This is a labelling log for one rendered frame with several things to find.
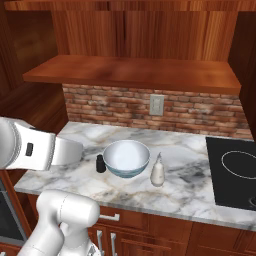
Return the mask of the tall wooden cabinet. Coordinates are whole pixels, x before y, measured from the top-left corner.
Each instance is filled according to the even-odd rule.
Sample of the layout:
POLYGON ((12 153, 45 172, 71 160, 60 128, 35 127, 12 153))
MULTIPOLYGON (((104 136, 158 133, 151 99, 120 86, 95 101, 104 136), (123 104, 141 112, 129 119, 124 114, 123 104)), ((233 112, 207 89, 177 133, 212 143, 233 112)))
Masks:
POLYGON ((58 133, 68 122, 62 86, 27 75, 57 55, 48 11, 11 11, 0 0, 0 116, 58 133))

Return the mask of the black hob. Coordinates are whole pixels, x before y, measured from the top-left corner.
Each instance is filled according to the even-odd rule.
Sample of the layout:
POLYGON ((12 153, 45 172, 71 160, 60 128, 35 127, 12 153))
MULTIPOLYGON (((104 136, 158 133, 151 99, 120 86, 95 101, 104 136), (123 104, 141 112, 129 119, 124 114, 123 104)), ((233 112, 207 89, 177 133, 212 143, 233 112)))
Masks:
POLYGON ((256 143, 206 138, 215 203, 256 211, 256 143))

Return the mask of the grey wall socket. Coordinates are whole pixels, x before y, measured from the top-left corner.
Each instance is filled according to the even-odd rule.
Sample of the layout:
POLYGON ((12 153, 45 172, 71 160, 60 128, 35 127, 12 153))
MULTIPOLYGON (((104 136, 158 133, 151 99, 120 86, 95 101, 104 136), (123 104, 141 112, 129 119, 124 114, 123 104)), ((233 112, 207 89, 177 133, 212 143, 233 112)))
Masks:
POLYGON ((158 94, 150 95, 150 115, 162 116, 164 110, 164 96, 158 94))

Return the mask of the wooden cupboard door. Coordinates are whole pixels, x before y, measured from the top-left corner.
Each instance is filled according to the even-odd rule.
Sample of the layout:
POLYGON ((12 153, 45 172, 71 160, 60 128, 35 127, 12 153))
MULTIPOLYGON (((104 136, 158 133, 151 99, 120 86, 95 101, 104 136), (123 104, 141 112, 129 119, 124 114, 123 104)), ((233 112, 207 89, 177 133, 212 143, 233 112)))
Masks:
MULTIPOLYGON (((186 256, 188 244, 158 239, 142 234, 110 229, 116 234, 115 247, 118 256, 186 256)), ((110 237, 109 256, 112 256, 110 237)))
POLYGON ((103 226, 95 225, 93 227, 90 227, 88 229, 88 234, 91 239, 91 241, 98 247, 97 242, 97 230, 102 231, 102 248, 104 250, 104 256, 108 256, 109 250, 108 250, 108 242, 107 242, 107 236, 106 236, 106 228, 103 226))

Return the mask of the wooden drawer front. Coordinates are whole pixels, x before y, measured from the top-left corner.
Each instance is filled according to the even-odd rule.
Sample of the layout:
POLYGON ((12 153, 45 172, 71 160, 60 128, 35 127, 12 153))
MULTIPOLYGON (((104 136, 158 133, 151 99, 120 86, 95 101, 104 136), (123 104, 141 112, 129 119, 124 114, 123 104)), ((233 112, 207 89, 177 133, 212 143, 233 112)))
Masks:
POLYGON ((118 214, 119 220, 99 218, 99 223, 110 224, 123 228, 131 228, 147 233, 158 233, 168 230, 178 233, 185 233, 189 232, 192 227, 192 223, 187 220, 106 206, 100 207, 100 214, 108 217, 114 217, 116 214, 118 214))
POLYGON ((256 231, 194 223, 186 256, 256 256, 256 231))

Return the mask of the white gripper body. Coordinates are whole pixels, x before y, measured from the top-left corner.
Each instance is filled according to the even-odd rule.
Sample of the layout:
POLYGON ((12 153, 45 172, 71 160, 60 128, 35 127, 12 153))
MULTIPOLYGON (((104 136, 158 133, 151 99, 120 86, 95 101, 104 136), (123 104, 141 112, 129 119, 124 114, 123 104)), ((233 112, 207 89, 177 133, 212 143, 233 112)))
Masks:
POLYGON ((57 137, 55 140, 52 165, 68 165, 77 163, 81 160, 82 153, 82 143, 57 137))

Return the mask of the white mixing bowl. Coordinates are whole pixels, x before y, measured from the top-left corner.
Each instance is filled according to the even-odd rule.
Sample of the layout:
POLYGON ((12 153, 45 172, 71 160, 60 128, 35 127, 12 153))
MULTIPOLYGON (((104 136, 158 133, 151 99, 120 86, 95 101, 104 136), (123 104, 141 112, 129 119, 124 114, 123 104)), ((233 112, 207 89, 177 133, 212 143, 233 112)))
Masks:
POLYGON ((121 178, 132 178, 142 173, 150 162, 150 150, 135 140, 118 140, 103 151, 107 169, 121 178))

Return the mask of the small black shaker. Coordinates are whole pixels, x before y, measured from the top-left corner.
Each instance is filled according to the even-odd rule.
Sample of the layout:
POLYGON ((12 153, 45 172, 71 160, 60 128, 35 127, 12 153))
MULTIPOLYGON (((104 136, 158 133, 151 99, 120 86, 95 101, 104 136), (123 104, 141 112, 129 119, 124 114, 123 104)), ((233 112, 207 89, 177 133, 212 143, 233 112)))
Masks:
POLYGON ((96 171, 98 173, 104 173, 106 171, 105 162, 101 154, 99 154, 96 159, 96 171))

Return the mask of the open wooden wall cabinet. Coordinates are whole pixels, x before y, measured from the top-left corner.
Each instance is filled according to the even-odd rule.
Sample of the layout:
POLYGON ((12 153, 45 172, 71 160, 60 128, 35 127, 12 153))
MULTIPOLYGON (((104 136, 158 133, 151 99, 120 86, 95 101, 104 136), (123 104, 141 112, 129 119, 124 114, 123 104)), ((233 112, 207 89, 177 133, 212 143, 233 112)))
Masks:
POLYGON ((48 11, 58 53, 29 78, 239 93, 256 37, 256 0, 10 0, 48 11))

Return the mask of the black oven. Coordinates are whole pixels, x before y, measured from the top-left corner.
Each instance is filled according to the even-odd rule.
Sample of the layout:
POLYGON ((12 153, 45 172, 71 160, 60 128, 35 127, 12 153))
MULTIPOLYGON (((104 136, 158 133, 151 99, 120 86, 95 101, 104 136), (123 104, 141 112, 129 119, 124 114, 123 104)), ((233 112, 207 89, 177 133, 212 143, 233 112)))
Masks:
POLYGON ((23 246, 27 236, 0 179, 0 242, 23 246))

